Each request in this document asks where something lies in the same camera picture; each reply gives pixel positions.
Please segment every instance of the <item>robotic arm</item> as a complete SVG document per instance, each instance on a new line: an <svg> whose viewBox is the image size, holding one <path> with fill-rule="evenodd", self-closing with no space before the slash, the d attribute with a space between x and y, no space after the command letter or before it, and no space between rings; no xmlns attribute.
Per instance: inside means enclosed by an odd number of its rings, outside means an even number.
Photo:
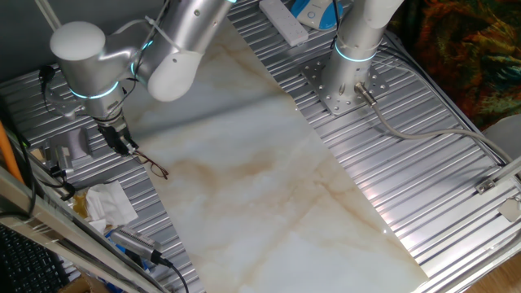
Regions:
<svg viewBox="0 0 521 293"><path fill-rule="evenodd" d="M123 116L120 81L135 78L160 101L180 98L234 2L168 1L157 22L134 21L110 36L86 22L55 31L50 48L69 88L115 152L131 155L138 148Z"/></svg>
<svg viewBox="0 0 521 293"><path fill-rule="evenodd" d="M121 155L138 148L125 123L120 81L143 83L156 99L184 95L219 24L236 0L167 1L157 21L137 20L111 36L86 22L65 24L50 48L71 92L98 123L108 145ZM324 89L349 100L369 68L389 20L403 0L355 0L339 26L335 48L323 68ZM68 113L74 117L74 109Z"/></svg>

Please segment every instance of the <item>colorful fabric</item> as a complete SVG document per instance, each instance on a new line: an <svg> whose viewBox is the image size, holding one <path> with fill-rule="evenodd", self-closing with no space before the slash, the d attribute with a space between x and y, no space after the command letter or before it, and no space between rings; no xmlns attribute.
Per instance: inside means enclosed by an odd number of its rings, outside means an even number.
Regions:
<svg viewBox="0 0 521 293"><path fill-rule="evenodd" d="M389 28L480 129L521 113L521 0L405 0Z"/></svg>

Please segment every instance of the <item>marble surface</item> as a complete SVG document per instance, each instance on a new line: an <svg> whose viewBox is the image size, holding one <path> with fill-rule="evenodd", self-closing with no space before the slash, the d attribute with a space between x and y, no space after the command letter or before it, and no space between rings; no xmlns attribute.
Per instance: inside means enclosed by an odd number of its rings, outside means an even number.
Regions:
<svg viewBox="0 0 521 293"><path fill-rule="evenodd" d="M226 22L188 94L125 104L209 293L411 292L427 276Z"/></svg>

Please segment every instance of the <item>orange tube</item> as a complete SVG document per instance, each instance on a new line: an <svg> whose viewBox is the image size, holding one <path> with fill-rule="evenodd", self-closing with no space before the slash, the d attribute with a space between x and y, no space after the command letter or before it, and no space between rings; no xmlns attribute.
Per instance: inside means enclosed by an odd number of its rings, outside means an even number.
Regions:
<svg viewBox="0 0 521 293"><path fill-rule="evenodd" d="M7 138L6 130L3 128L2 122L0 122L0 149L2 149L7 169L11 175L18 179L18 181L24 183L24 179L22 178L22 174L20 173L18 164L16 163L15 154L13 153L13 149L11 148L9 138Z"/></svg>

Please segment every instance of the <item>gray cable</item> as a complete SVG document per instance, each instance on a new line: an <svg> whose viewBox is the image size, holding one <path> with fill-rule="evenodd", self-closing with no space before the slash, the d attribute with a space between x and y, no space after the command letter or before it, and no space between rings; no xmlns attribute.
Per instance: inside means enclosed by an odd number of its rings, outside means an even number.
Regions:
<svg viewBox="0 0 521 293"><path fill-rule="evenodd" d="M412 71L411 69L408 69L407 67L398 67L398 66L392 66L390 64L386 64L384 62L381 62L381 61L378 61L378 60L373 60L373 62L375 63L378 63L378 64L382 64L384 66L388 66L390 68L399 68L399 69L404 69L408 72L411 72L413 73L414 75L416 75L416 73L414 71ZM399 65L402 65L404 66L404 64L402 63L399 63L395 60L392 60L392 62L395 62L395 63L398 63ZM428 85L428 81L425 81L423 78L421 78L421 80L423 81L423 83L431 90L434 92L434 90L430 87L430 85ZM366 100L366 102L369 104L370 107L373 108L374 112L376 113L376 116L380 119L380 121L382 122L382 124L389 130L389 132L391 132L394 136L397 136L399 138L404 138L404 139L424 139L424 138L431 138L433 136L436 136L436 135L441 135L441 134L461 134L461 135L466 135L466 136L470 136L472 138L476 138L476 139L479 139L481 142L484 142L485 144L487 144L494 152L496 152L496 154L498 154L506 163L510 163L512 162L512 158L510 158L510 156L505 152L503 151L496 143L494 143L493 141L491 141L490 139L486 138L484 135L482 134L479 134L479 133L475 133L473 131L470 131L470 130L464 130L464 129L442 129L442 130L436 130L436 131L432 131L432 132L429 132L429 133L419 133L419 134L407 134L407 133L401 133L400 131L394 129L392 126L390 126L390 124L387 122L387 120L383 117L382 115L382 112L380 111L380 109L378 108L378 105L376 104L376 102L372 102L374 101L374 98L371 94L369 94L369 92L367 92L367 89L361 85L361 88L357 88L355 86L355 91L358 92L359 94L361 94L364 99Z"/></svg>
<svg viewBox="0 0 521 293"><path fill-rule="evenodd" d="M495 151L502 159L504 159L506 161L506 163L510 163L512 161L512 158L510 158L510 156L505 151L503 151L496 143L494 143L493 141L491 141L490 139L486 138L485 136L483 136L479 133L475 133L475 132L472 132L469 130L464 130L464 129L442 129L442 130L436 130L436 131L431 131L428 133L419 133L419 134L401 133L400 131L398 131L398 130L394 129L392 126L390 126L390 124L387 122L387 120L385 120L385 118L382 115L382 112L378 108L378 105L375 104L375 105L373 105L372 108L373 108L374 112L376 113L376 116L380 119L382 124L389 130L389 132L392 135L397 136L399 138L424 139L424 138L431 138L431 137L441 135L441 134L462 134L462 135L470 136L472 138L477 138L480 141L486 143L493 151Z"/></svg>

